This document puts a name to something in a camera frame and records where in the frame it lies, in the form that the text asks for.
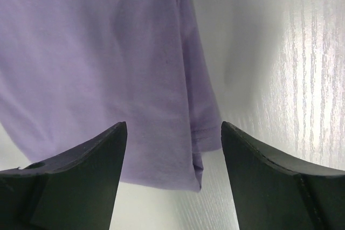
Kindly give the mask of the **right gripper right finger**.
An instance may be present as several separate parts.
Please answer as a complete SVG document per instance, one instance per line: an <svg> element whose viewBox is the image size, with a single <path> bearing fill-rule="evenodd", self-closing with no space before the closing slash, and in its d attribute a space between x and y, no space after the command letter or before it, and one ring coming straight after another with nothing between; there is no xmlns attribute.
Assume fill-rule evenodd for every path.
<svg viewBox="0 0 345 230"><path fill-rule="evenodd" d="M240 229L344 229L344 172L313 164L223 122Z"/></svg>

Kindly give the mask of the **purple t shirt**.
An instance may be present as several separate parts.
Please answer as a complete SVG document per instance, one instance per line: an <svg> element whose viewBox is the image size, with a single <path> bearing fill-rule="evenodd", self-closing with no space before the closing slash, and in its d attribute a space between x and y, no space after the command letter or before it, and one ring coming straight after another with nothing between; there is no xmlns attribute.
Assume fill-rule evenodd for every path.
<svg viewBox="0 0 345 230"><path fill-rule="evenodd" d="M1 0L1 124L32 162L125 121L121 180L198 192L220 118L190 0Z"/></svg>

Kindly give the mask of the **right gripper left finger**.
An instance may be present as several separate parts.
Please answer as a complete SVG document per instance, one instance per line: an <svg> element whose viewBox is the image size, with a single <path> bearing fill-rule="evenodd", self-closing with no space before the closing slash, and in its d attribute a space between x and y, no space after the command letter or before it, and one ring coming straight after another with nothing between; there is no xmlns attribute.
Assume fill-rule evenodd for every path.
<svg viewBox="0 0 345 230"><path fill-rule="evenodd" d="M1 172L1 229L109 229L127 125L24 169Z"/></svg>

